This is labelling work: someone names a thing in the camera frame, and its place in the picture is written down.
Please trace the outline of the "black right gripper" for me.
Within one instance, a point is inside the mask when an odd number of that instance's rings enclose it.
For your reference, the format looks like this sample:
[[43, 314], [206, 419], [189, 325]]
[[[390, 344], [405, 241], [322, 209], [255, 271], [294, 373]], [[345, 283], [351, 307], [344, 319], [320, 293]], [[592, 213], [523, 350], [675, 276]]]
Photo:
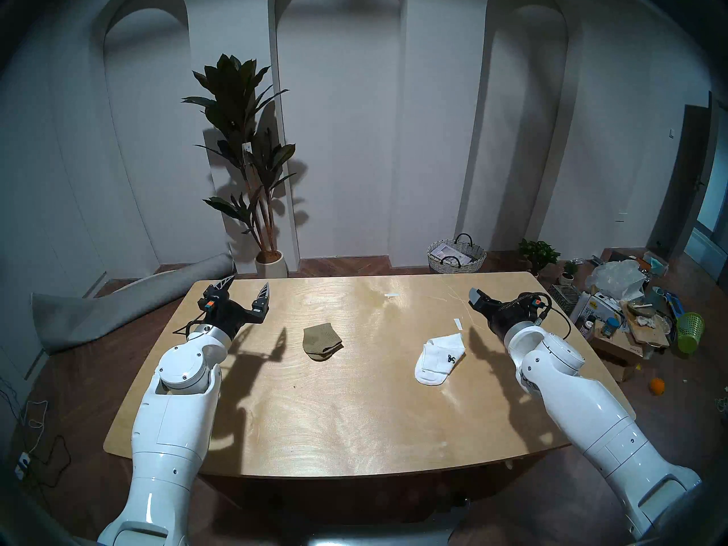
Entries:
[[469, 291], [469, 305], [486, 315], [490, 330], [498, 338], [506, 338], [508, 331], [517, 324], [539, 324], [541, 311], [546, 312], [546, 298], [517, 298], [504, 303], [493, 300], [477, 288]]

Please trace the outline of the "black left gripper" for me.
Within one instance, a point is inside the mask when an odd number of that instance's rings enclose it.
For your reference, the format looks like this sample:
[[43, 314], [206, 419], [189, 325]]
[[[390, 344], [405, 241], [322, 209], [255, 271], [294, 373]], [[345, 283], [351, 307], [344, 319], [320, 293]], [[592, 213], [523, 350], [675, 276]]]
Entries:
[[233, 274], [209, 285], [202, 300], [203, 324], [223, 331], [229, 338], [235, 338], [244, 325], [263, 323], [269, 311], [269, 282], [260, 289], [248, 311], [229, 299], [229, 288], [234, 280]]

